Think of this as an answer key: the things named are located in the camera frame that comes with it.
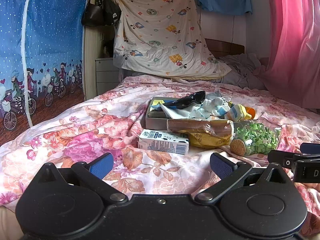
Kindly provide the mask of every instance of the pink floral pattern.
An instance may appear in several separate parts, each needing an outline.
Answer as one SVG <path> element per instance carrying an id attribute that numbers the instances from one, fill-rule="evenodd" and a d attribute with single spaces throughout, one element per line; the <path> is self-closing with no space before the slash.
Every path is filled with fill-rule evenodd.
<path id="1" fill-rule="evenodd" d="M 34 150 L 28 150 L 27 151 L 28 160 L 34 161 L 36 159 L 36 156 L 37 156 L 37 152 L 35 152 Z"/>
<path id="2" fill-rule="evenodd" d="M 278 149 L 299 152 L 302 142 L 320 143 L 320 115 L 275 98 L 267 91 L 242 90 L 207 81 L 186 82 L 143 75 L 126 78 L 117 88 L 68 109 L 50 122 L 38 124 L 0 147 L 0 205 L 19 198 L 39 168 L 46 162 L 70 167 L 90 162 L 105 152 L 114 157 L 113 171 L 104 181 L 129 197 L 134 193 L 195 195 L 219 181 L 211 172 L 212 151 L 193 156 L 169 155 L 136 149 L 148 102 L 154 96 L 183 97 L 205 90 L 221 93 L 235 104 L 253 107 L 256 119 L 274 128 L 282 127 Z M 224 155 L 254 166 L 268 164 L 264 155 L 250 159 Z M 308 203 L 309 219 L 304 234 L 320 231 L 320 193 L 296 185 Z"/>

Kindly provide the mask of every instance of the cork lid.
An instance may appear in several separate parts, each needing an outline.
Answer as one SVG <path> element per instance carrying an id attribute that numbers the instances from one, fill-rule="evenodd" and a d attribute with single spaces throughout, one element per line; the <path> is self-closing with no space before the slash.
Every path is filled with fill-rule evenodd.
<path id="1" fill-rule="evenodd" d="M 244 156 L 246 151 L 244 142 L 240 139 L 233 139 L 230 143 L 230 151 L 236 155 Z"/>

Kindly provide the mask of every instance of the pink curtain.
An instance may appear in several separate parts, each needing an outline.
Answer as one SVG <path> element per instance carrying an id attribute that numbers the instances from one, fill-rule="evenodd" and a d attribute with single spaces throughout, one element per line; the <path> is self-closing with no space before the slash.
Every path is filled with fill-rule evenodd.
<path id="1" fill-rule="evenodd" d="M 320 0 L 270 0 L 271 55 L 258 74 L 275 96 L 320 108 Z"/>

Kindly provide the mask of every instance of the drawer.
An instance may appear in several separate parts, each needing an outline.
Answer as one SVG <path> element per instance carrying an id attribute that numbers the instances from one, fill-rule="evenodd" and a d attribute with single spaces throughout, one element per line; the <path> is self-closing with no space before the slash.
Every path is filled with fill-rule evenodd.
<path id="1" fill-rule="evenodd" d="M 119 71 L 99 71 L 97 72 L 97 83 L 114 83 L 119 80 Z"/>
<path id="2" fill-rule="evenodd" d="M 114 89 L 117 85 L 119 85 L 119 83 L 97 83 L 98 96 L 111 89 Z"/>
<path id="3" fill-rule="evenodd" d="M 113 58 L 96 60 L 96 71 L 119 71 L 117 67 L 113 65 Z"/>

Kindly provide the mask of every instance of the wooden headboard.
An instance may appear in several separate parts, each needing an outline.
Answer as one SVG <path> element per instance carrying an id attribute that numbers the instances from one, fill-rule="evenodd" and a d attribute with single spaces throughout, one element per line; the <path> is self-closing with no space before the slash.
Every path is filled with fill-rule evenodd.
<path id="1" fill-rule="evenodd" d="M 209 51 L 214 55 L 215 58 L 244 53 L 243 45 L 211 39 L 205 39 L 205 41 L 207 42 Z"/>

